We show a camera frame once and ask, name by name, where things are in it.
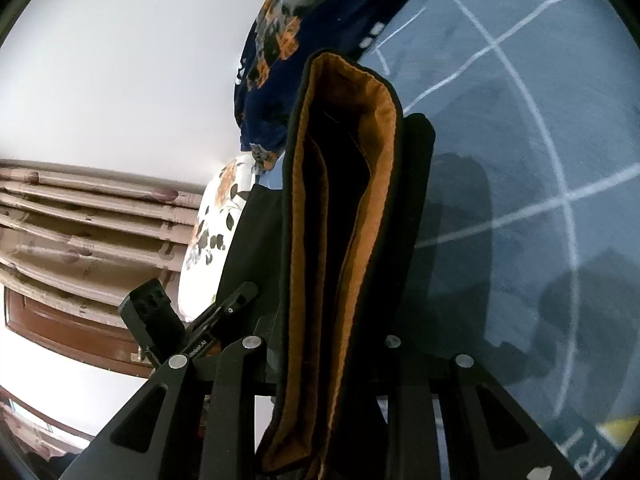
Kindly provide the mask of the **black pants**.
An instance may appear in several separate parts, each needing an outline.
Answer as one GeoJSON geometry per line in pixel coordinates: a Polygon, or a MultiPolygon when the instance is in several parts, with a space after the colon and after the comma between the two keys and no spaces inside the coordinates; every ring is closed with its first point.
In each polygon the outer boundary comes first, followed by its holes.
{"type": "Polygon", "coordinates": [[[378,397],[420,228],[435,130],[393,86],[336,53],[306,64],[282,185],[255,186],[218,288],[255,299],[229,337],[273,318],[277,394],[257,479],[382,479],[378,397]]]}

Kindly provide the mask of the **white floral pillow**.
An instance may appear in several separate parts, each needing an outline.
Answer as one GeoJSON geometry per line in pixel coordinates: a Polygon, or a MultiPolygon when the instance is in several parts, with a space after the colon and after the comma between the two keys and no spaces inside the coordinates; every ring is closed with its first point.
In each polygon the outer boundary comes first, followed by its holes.
{"type": "Polygon", "coordinates": [[[254,183],[254,158],[249,154],[231,159],[208,182],[180,273],[177,310],[184,322],[195,320],[215,301],[236,225],[254,183]]]}

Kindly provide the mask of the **beige pink curtain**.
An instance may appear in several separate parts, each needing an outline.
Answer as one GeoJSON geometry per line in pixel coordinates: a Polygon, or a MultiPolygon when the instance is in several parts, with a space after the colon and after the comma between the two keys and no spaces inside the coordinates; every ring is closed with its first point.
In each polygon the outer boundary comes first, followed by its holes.
{"type": "Polygon", "coordinates": [[[70,167],[1,167],[1,285],[54,310],[122,326],[117,308],[152,278],[171,300],[202,194],[70,167]]]}

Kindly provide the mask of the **navy dog print blanket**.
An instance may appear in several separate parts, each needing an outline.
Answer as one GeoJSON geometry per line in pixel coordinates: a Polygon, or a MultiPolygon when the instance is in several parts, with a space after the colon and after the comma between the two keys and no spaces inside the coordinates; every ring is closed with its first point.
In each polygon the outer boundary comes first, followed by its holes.
{"type": "Polygon", "coordinates": [[[284,150],[308,58],[330,50],[357,61],[408,0],[265,0],[248,33],[234,88],[240,147],[257,170],[284,150]]]}

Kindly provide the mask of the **blue grid bedsheet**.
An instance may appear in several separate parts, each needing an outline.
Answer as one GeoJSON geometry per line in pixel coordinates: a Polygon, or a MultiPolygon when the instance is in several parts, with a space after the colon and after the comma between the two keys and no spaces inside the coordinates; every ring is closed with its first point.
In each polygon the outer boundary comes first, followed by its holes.
{"type": "Polygon", "coordinates": [[[604,479],[639,419],[639,0],[409,0],[361,55],[437,139],[408,291],[604,479]]]}

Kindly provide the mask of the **brown wooden bed frame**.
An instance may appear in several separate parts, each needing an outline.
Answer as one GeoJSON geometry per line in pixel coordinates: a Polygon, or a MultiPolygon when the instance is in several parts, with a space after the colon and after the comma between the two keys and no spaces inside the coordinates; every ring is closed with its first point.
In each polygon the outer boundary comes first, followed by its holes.
{"type": "Polygon", "coordinates": [[[12,289],[4,300],[8,329],[43,348],[115,373],[147,378],[152,372],[128,330],[78,318],[12,289]]]}

